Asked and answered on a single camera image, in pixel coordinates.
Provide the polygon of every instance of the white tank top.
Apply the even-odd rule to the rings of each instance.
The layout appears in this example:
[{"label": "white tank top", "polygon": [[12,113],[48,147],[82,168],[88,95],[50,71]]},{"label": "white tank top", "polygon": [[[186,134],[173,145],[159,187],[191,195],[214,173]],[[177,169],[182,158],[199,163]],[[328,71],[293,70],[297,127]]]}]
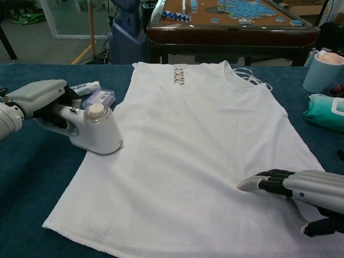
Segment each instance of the white tank top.
[{"label": "white tank top", "polygon": [[87,153],[43,227],[118,257],[343,254],[342,235],[302,235],[284,197],[236,188],[273,168],[322,170],[266,84],[227,62],[187,66],[183,85],[174,69],[135,67],[114,111],[124,148]]}]

